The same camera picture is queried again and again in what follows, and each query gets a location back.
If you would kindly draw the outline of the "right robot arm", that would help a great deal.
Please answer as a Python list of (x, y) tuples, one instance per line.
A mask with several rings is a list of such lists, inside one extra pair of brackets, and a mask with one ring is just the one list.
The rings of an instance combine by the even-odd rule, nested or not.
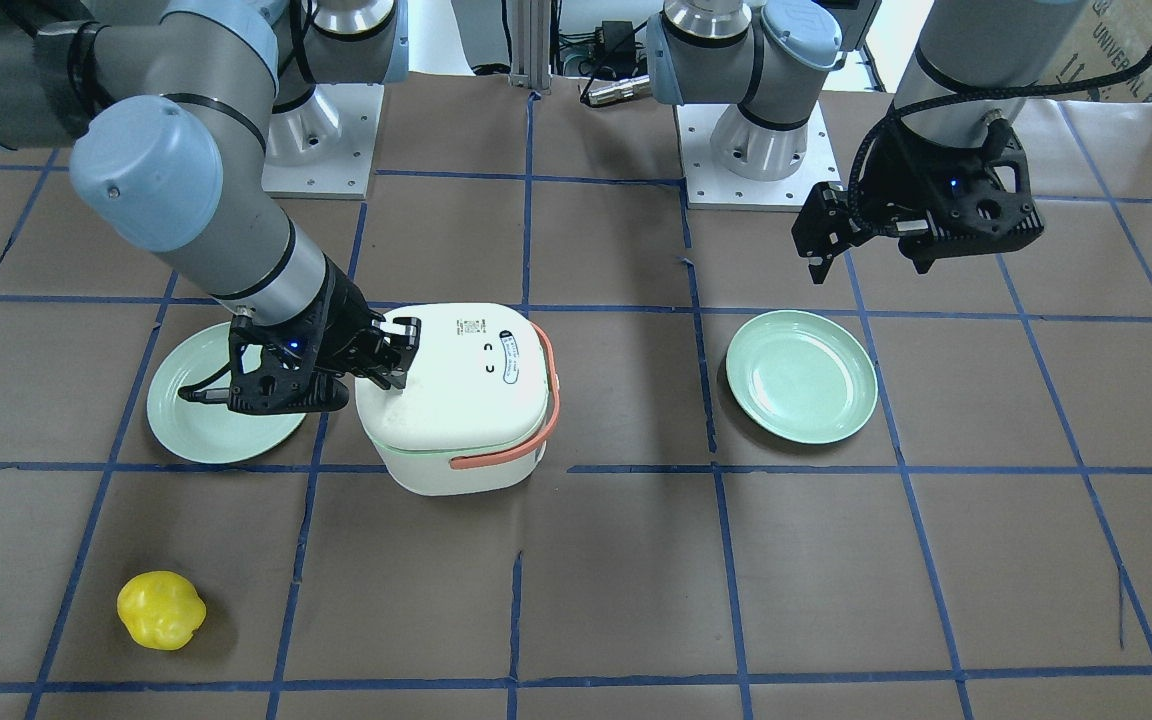
[(320, 85), (402, 81), (403, 1), (0, 1), (0, 150), (70, 150), (74, 191), (232, 320), (180, 400), (329, 414), (403, 389), (420, 323), (376, 313), (262, 188), (273, 118)]

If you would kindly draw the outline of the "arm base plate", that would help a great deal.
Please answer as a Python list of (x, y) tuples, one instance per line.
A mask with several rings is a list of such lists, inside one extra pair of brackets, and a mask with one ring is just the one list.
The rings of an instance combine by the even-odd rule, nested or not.
[(262, 190), (276, 199), (365, 200), (385, 88), (317, 85), (270, 119)]
[(676, 120), (695, 209), (799, 211), (814, 184), (841, 181), (823, 109), (788, 131), (755, 124), (735, 105), (677, 106)]

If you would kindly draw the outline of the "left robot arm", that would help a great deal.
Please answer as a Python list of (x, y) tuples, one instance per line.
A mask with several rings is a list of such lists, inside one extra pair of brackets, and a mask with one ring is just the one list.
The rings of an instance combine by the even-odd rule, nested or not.
[[(861, 141), (844, 183), (814, 183), (791, 225), (817, 285), (850, 249), (896, 240), (924, 274), (938, 260), (1016, 252), (1043, 236), (1014, 119), (1029, 97), (1119, 85), (1152, 67), (1047, 85), (1083, 1), (937, 1), (890, 106)], [(717, 152), (733, 173), (791, 176), (809, 115), (844, 50), (814, 1), (667, 1), (646, 22), (655, 100), (723, 106)]]

